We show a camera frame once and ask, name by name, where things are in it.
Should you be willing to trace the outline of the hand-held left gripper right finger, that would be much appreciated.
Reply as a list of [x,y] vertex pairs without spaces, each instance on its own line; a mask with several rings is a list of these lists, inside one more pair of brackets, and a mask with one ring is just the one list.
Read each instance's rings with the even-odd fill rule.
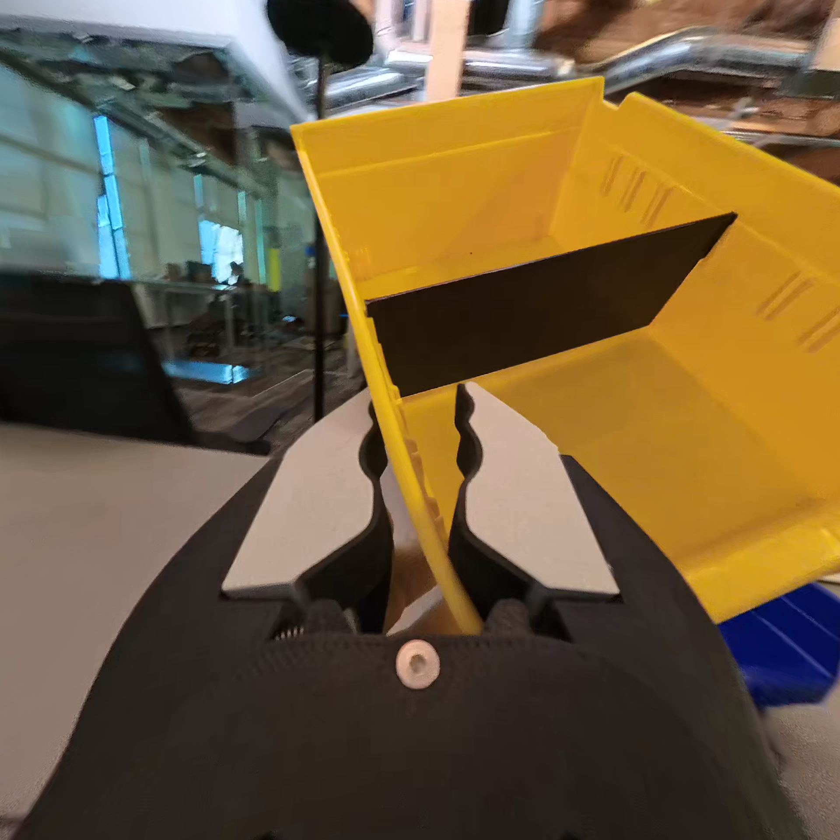
[[459,384],[462,475],[448,558],[480,618],[524,606],[544,629],[559,601],[611,603],[621,591],[554,442],[478,384]]

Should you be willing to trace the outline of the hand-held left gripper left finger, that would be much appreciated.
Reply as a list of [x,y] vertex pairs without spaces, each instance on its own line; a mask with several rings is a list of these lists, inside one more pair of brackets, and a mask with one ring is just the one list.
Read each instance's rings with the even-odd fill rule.
[[364,634],[383,632],[394,553],[386,465],[369,394],[316,422],[283,456],[222,593],[295,606],[331,600]]

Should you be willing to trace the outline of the yellow plastic bin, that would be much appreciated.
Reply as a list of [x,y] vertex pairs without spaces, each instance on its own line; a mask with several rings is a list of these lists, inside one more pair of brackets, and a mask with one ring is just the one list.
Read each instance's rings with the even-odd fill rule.
[[438,584],[468,633],[459,382],[402,396],[367,302],[727,213],[646,328],[463,382],[576,459],[717,623],[838,573],[838,186],[603,97],[593,78],[292,128],[424,555],[397,579]]

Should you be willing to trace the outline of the blue plastic bin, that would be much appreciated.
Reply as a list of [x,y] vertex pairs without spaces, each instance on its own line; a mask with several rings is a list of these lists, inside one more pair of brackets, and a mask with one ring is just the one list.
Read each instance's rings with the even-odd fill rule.
[[718,625],[756,708],[821,704],[838,681],[839,599],[811,583]]

